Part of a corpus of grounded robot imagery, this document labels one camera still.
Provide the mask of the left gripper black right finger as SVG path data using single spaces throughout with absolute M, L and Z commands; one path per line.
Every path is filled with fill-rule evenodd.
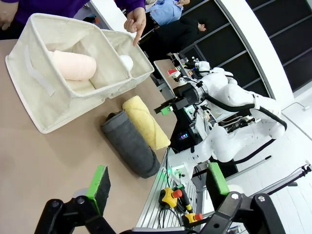
M 214 213 L 207 218 L 201 234 L 225 234 L 233 222 L 244 225 L 249 234 L 284 234 L 277 210 L 268 194 L 246 196 L 230 191 L 229 186 L 215 162 L 207 168 L 206 188 Z

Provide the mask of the person's left hand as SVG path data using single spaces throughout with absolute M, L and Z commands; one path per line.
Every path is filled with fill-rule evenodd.
M 129 33 L 136 33 L 133 46 L 136 46 L 139 42 L 145 26 L 146 13 L 143 7 L 138 7 L 128 13 L 127 20 L 124 23 L 124 29 Z

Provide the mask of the person's right hand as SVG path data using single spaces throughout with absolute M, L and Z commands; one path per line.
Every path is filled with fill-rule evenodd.
M 12 23 L 18 10 L 18 2 L 0 1 L 0 28 L 7 30 Z

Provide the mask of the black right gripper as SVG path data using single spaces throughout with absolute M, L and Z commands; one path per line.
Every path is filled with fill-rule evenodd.
M 191 84 L 185 84 L 173 89 L 176 98 L 165 101 L 159 107 L 154 109 L 155 113 L 167 115 L 170 112 L 180 110 L 197 103 L 198 92 Z

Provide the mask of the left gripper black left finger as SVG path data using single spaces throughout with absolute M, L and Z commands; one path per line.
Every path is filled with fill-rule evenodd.
M 99 165 L 85 195 L 68 202 L 50 199 L 46 202 L 36 234 L 71 234 L 76 227 L 85 227 L 90 234 L 113 234 L 115 231 L 103 217 L 111 183 L 108 167 Z

